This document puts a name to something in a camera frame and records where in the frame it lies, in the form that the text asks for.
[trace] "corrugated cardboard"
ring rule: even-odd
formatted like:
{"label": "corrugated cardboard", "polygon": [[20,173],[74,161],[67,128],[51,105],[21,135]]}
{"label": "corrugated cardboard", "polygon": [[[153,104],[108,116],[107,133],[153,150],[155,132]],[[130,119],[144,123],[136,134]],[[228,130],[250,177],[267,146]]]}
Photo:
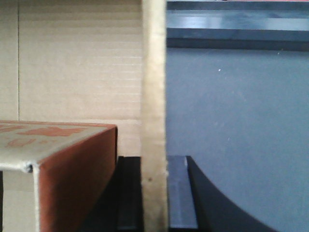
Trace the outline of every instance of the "corrugated cardboard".
{"label": "corrugated cardboard", "polygon": [[20,119],[119,125],[119,154],[140,155],[139,0],[23,0]]}
{"label": "corrugated cardboard", "polygon": [[17,0],[0,0],[0,119],[18,119]]}
{"label": "corrugated cardboard", "polygon": [[0,121],[3,231],[75,232],[114,171],[115,136],[114,125]]}
{"label": "corrugated cardboard", "polygon": [[168,230],[165,151],[165,0],[143,1],[142,187],[147,232]]}

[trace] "box lid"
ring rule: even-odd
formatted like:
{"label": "box lid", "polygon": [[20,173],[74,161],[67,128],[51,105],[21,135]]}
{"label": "box lid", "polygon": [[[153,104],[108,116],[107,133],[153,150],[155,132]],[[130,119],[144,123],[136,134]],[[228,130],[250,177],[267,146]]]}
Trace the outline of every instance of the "box lid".
{"label": "box lid", "polygon": [[0,170],[31,172],[40,160],[111,127],[0,120]]}

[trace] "brown box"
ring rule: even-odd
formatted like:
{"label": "brown box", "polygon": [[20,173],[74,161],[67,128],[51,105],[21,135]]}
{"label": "brown box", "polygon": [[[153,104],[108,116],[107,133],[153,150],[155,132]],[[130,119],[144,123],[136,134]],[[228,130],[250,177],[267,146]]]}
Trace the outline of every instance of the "brown box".
{"label": "brown box", "polygon": [[74,232],[115,168],[116,126],[0,121],[4,232]]}

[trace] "beige cardboard panel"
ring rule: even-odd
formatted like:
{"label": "beige cardboard panel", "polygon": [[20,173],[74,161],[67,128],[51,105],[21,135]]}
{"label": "beige cardboard panel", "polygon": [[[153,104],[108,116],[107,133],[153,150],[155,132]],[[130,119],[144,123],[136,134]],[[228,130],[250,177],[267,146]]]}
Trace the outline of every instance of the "beige cardboard panel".
{"label": "beige cardboard panel", "polygon": [[165,150],[165,0],[143,1],[142,189],[146,232],[168,231]]}
{"label": "beige cardboard panel", "polygon": [[3,232],[34,232],[33,176],[17,171],[3,172]]}
{"label": "beige cardboard panel", "polygon": [[0,0],[0,119],[18,119],[17,0]]}
{"label": "beige cardboard panel", "polygon": [[119,155],[139,155],[140,0],[24,0],[19,34],[21,120],[115,120]]}

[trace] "gray wall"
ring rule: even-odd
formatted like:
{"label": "gray wall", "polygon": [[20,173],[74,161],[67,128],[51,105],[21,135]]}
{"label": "gray wall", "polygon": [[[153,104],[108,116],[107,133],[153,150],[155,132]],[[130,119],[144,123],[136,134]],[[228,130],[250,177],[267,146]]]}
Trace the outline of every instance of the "gray wall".
{"label": "gray wall", "polygon": [[308,121],[309,53],[168,49],[168,155],[281,232],[309,231]]}

